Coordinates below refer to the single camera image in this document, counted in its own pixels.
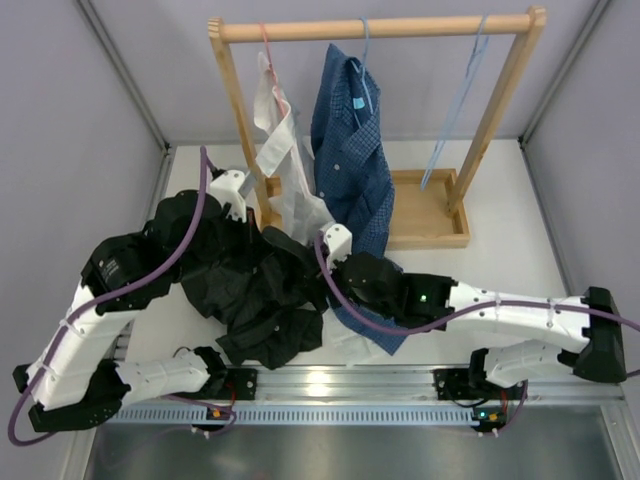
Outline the aluminium mounting rail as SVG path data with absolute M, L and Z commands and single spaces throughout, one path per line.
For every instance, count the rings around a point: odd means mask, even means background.
M 167 395 L 178 395 L 202 386 L 203 376 L 191 366 L 172 371 L 160 369 L 156 362 L 123 363 L 123 380 L 132 385 L 123 403 L 130 405 Z M 427 366 L 287 366 L 270 371 L 258 370 L 256 404 L 408 404 L 434 403 L 437 398 L 433 371 Z M 203 399 L 214 403 L 216 395 Z M 623 399 L 616 385 L 602 385 L 573 378 L 534 380 L 528 383 L 526 397 L 549 405 L 602 405 Z

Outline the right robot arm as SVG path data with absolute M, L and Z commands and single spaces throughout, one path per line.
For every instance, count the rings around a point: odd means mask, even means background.
M 547 376 L 572 374 L 594 383 L 628 375 L 618 309 L 611 292 L 590 287 L 582 296 L 535 298 L 471 286 L 448 276 L 407 273 L 369 253 L 329 263 L 332 291 L 355 319 L 361 308 L 390 320 L 389 335 L 478 331 L 520 338 L 507 347 L 470 355 L 468 390 L 487 397 L 501 388 Z

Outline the light blue hanger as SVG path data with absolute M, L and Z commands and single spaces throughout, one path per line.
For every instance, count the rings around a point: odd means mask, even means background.
M 483 61 L 483 57 L 485 55 L 485 52 L 487 50 L 488 43 L 489 43 L 489 35 L 486 33 L 486 24 L 488 21 L 488 17 L 489 17 L 488 14 L 485 14 L 482 17 L 481 22 L 479 24 L 479 28 L 476 31 L 474 44 L 467 60 L 467 64 L 465 67 L 461 84 L 456 90 L 456 93 L 450 103 L 444 123 L 442 125 L 438 138 L 436 140 L 435 146 L 426 164 L 426 168 L 420 182 L 421 191 L 424 191 L 426 189 L 426 186 L 429 183 L 433 175 L 433 172 L 439 162 L 439 159 L 442 155 L 444 147 L 448 142 L 448 140 L 452 137 L 452 134 L 455 130 L 459 116 L 463 111 L 466 98 L 471 90 L 471 87 L 474 83 L 477 72 L 479 70 L 479 67 Z

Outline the white shirt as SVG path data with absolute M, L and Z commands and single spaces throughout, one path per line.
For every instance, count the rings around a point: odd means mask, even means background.
M 256 161 L 264 176 L 280 177 L 281 197 L 274 206 L 285 233 L 308 244 L 321 227 L 338 222 L 316 194 L 311 142 L 303 142 L 297 115 L 283 91 L 287 115 L 282 119 L 266 57 L 259 58 L 259 65 L 262 78 L 254 97 L 254 124 L 266 133 L 267 140 Z

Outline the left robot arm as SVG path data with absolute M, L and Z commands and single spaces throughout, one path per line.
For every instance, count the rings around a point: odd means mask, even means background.
M 20 400 L 33 403 L 33 430 L 47 438 L 92 429 L 128 405 L 157 397 L 232 399 L 234 380 L 255 373 L 227 367 L 211 346 L 133 363 L 106 353 L 172 285 L 255 251 L 259 237 L 242 196 L 183 190 L 162 200 L 142 230 L 103 240 L 82 269 L 52 340 L 36 361 L 13 371 Z

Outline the wooden clothes rack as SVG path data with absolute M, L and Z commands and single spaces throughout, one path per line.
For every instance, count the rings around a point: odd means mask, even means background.
M 501 123 L 516 87 L 546 25 L 547 12 L 532 6 L 524 14 L 335 20 L 267 24 L 227 24 L 220 17 L 208 22 L 208 34 L 220 75 L 229 96 L 246 164 L 253 173 L 261 226 L 281 223 L 271 198 L 280 192 L 278 177 L 264 176 L 256 164 L 244 97 L 231 47 L 239 43 L 351 40 L 359 38 L 420 38 L 476 33 L 514 38 L 471 146 L 459 170 L 437 168 L 426 186 L 416 170 L 395 170 L 397 188 L 389 247 L 392 250 L 464 248 L 471 239 L 464 196 Z

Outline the blue checked shirt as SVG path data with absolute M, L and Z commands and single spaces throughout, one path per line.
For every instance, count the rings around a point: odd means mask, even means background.
M 328 46 L 311 120 L 315 189 L 352 233 L 352 251 L 382 258 L 395 187 L 381 140 L 380 90 L 359 59 Z

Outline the blue hanger with shirt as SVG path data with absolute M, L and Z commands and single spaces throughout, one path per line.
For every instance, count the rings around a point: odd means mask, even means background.
M 370 30 L 369 30 L 368 20 L 366 17 L 361 17 L 360 21 L 362 22 L 363 30 L 364 30 L 364 49 L 360 59 L 360 66 L 358 68 L 355 68 L 355 70 L 360 75 L 360 85 L 361 85 L 361 89 L 364 96 L 353 98 L 353 102 L 354 102 L 354 108 L 356 110 L 360 110 L 364 107 L 367 107 L 369 110 L 369 114 L 372 115 L 374 113 L 374 107 L 373 107 L 371 94 L 366 81 L 366 74 L 367 74 L 366 65 L 367 65 L 367 57 L 368 57 L 369 46 L 370 46 Z

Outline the black striped shirt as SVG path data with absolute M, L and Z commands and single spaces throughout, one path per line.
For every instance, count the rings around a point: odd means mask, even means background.
M 202 317 L 226 327 L 216 343 L 232 365 L 275 370 L 323 345 L 326 288 L 308 247 L 277 228 L 230 220 L 209 240 L 212 263 L 181 286 Z

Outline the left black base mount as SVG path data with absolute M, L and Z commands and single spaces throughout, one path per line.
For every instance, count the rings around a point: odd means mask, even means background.
M 258 370 L 253 368 L 231 368 L 221 389 L 216 393 L 216 401 L 253 401 L 256 396 Z

